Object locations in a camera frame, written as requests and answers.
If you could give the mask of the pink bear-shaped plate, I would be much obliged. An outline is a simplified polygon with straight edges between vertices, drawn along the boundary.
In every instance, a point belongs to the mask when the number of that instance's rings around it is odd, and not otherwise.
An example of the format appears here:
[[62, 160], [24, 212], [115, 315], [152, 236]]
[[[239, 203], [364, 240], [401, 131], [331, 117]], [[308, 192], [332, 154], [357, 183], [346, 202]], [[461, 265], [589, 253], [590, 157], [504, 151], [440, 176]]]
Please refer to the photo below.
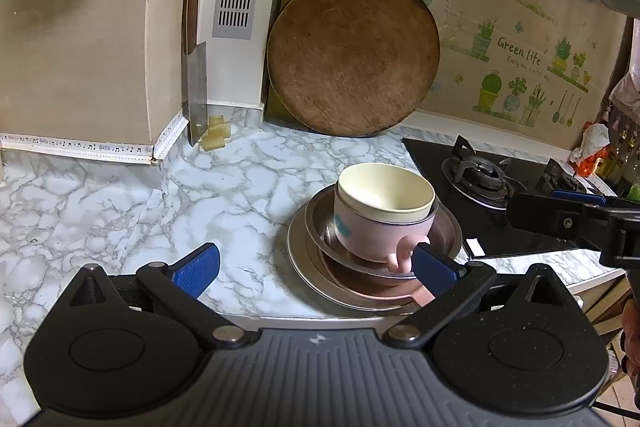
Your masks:
[[395, 280], [364, 274], [344, 267], [326, 254], [321, 255], [321, 260], [331, 280], [357, 296], [402, 305], [412, 301], [420, 307], [435, 299], [431, 291], [416, 279]]

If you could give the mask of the ginger pieces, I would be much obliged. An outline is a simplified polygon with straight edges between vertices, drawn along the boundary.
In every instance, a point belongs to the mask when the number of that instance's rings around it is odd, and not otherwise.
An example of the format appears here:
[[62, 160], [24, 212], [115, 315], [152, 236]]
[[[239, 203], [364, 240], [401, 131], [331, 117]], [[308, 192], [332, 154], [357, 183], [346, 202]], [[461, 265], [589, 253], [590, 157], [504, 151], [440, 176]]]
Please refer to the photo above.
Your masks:
[[207, 121], [207, 129], [200, 140], [200, 147], [202, 150], [217, 150], [217, 148], [224, 147], [230, 136], [230, 122], [222, 116], [210, 116]]

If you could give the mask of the black gas stove top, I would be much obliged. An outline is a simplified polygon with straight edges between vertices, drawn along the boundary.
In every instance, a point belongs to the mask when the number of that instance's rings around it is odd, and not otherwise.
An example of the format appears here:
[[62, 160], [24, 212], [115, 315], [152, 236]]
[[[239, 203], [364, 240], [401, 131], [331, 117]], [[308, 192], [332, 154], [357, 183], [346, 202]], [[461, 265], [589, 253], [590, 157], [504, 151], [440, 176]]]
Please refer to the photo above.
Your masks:
[[479, 152], [461, 135], [452, 145], [417, 139], [402, 143], [440, 202], [457, 218], [464, 248], [472, 257], [505, 258], [591, 247], [585, 242], [573, 244], [519, 230], [506, 219], [506, 205], [516, 194], [549, 196], [555, 190], [601, 193], [591, 183], [578, 180], [559, 161], [539, 164]]

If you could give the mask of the gas burner grate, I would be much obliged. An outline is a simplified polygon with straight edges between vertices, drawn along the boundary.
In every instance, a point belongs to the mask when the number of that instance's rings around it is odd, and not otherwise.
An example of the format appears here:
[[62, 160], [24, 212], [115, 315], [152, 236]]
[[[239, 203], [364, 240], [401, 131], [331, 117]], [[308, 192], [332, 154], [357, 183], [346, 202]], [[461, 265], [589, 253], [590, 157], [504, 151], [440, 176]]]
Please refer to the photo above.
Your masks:
[[544, 171], [535, 185], [535, 190], [544, 195], [550, 195], [554, 191], [599, 195], [599, 192], [591, 185], [582, 183], [572, 174], [567, 173], [559, 161], [555, 159], [550, 159], [547, 162], [547, 166], [544, 167]]
[[493, 161], [477, 154], [471, 143], [459, 135], [451, 154], [442, 162], [449, 184], [467, 199], [485, 208], [504, 211], [515, 194], [515, 185]]

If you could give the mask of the pink steel-lined handled bowl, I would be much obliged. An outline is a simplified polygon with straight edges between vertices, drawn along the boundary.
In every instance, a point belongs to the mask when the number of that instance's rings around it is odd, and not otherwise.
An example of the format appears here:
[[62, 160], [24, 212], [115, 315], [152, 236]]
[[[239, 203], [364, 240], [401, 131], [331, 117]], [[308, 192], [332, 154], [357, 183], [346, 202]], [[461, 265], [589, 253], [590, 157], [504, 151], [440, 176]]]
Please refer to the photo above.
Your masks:
[[385, 263], [392, 273], [411, 271], [416, 245], [427, 242], [438, 206], [428, 216], [412, 223], [375, 221], [348, 207], [334, 193], [333, 223], [338, 241], [358, 258]]

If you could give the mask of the white floral ceramic plate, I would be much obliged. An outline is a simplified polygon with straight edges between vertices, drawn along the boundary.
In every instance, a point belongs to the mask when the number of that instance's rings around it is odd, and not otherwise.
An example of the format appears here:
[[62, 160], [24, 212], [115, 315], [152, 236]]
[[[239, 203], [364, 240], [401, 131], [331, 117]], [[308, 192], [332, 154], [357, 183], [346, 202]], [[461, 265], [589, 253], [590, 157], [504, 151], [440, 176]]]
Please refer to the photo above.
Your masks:
[[288, 257], [311, 289], [348, 309], [409, 313], [431, 300], [412, 275], [390, 275], [382, 265], [349, 254], [334, 236], [330, 205], [310, 202], [296, 212], [288, 227]]

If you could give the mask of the stainless steel bowl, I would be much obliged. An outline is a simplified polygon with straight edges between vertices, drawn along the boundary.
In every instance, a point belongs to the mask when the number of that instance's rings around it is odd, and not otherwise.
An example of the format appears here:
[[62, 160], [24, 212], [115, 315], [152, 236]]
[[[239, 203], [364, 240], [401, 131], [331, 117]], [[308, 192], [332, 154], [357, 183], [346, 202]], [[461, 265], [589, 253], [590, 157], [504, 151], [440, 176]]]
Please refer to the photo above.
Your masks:
[[[303, 215], [310, 239], [327, 258], [346, 269], [354, 270], [370, 277], [386, 280], [412, 280], [412, 273], [397, 274], [387, 270], [385, 263], [364, 260], [353, 255], [337, 238], [333, 222], [334, 186], [330, 185], [307, 202]], [[427, 234], [428, 243], [436, 253], [451, 259], [457, 257], [462, 248], [462, 232], [454, 215], [439, 205], [435, 220]]]

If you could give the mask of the left gas burner grate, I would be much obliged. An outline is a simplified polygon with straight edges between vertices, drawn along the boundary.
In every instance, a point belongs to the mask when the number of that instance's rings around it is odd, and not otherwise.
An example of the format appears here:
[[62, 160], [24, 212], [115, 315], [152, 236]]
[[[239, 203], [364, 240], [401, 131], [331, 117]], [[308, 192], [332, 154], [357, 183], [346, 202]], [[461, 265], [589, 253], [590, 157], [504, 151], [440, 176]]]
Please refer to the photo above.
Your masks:
[[459, 135], [451, 154], [442, 162], [449, 184], [467, 199], [485, 208], [504, 211], [515, 194], [515, 185], [493, 161], [477, 154], [471, 143]]

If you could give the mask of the right gas burner grate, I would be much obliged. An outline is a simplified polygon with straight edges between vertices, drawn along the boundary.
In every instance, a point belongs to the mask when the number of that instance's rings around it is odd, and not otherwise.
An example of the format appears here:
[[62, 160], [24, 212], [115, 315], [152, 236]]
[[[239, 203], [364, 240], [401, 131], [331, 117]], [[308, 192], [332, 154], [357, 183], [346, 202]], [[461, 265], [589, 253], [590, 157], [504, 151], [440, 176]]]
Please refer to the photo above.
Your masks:
[[550, 195], [554, 191], [599, 195], [599, 192], [591, 185], [582, 183], [572, 174], [567, 173], [559, 161], [555, 159], [550, 159], [547, 162], [547, 166], [544, 167], [544, 171], [535, 185], [535, 190], [544, 195]]

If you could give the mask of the white sticker on stove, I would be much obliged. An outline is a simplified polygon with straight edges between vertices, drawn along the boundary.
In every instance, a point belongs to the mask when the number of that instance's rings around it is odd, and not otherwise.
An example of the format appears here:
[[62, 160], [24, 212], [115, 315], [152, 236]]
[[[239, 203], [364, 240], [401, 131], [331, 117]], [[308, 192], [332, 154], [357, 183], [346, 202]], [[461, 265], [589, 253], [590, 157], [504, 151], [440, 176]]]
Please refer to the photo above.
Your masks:
[[465, 239], [466, 247], [469, 249], [469, 256], [473, 258], [485, 257], [485, 251], [483, 251], [482, 245], [478, 239]]

